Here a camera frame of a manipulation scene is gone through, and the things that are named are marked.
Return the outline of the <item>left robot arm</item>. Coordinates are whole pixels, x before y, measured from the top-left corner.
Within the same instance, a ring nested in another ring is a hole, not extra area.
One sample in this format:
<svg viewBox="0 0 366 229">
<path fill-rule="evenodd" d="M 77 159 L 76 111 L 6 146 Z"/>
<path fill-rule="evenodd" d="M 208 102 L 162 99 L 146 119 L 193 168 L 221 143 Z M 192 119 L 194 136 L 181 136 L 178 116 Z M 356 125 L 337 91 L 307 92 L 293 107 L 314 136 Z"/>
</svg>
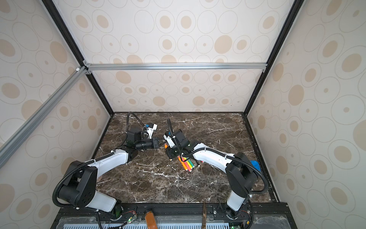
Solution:
<svg viewBox="0 0 366 229">
<path fill-rule="evenodd" d="M 156 137 L 118 146 L 109 154 L 86 162 L 72 162 L 52 193 L 52 202 L 60 208 L 90 208 L 117 217 L 122 212 L 119 200 L 96 190 L 97 179 L 108 171 L 134 159 L 140 150 L 164 145 Z"/>
</svg>

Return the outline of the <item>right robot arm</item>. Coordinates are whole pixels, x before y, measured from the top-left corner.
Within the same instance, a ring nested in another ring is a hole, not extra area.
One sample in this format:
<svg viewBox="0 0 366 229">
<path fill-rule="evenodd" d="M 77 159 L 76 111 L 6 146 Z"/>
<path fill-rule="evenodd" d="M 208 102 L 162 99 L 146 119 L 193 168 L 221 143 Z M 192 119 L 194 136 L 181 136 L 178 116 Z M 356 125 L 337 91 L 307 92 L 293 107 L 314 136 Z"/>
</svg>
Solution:
<svg viewBox="0 0 366 229">
<path fill-rule="evenodd" d="M 231 193 L 226 201 L 225 213 L 231 219 L 236 219 L 241 206 L 248 202 L 251 194 L 263 194 L 268 190 L 268 181 L 260 167 L 255 167 L 244 153 L 224 153 L 198 142 L 187 143 L 185 146 L 165 143 L 164 147 L 170 159 L 193 158 L 226 174 Z"/>
</svg>

